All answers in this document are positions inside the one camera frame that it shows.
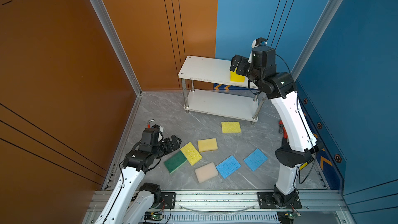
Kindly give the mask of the bright yellow foam sponge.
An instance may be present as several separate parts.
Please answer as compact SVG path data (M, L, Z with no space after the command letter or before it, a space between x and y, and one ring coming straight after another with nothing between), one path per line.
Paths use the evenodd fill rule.
M236 71L230 71L230 82L244 83L245 79L245 76L238 75Z

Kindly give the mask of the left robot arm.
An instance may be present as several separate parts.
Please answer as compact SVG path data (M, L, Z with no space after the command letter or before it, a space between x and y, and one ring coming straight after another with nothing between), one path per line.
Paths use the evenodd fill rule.
M146 128L141 140L119 164L120 177L96 224L137 224L150 208L159 205L160 186L139 185L156 159L160 160L181 146L180 138L175 135L165 138L162 131L158 125Z

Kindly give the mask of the pale yellow orange-backed sponge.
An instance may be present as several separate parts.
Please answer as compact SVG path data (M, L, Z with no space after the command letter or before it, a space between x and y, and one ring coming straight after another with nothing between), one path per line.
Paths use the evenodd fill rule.
M198 141L198 151L199 152L214 151L217 149L218 149L218 144L217 144L216 138Z

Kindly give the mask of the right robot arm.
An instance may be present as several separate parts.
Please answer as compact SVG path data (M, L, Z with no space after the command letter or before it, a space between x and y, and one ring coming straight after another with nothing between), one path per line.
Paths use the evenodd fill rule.
M296 184L300 166L315 157L323 148L311 133L299 104L296 83L290 72L278 72L276 50L260 38L252 45L250 57L236 55L230 71L245 76L259 92L276 107L284 125L287 141L275 151L280 162L279 176L274 187L272 203L278 208L291 207L298 200Z

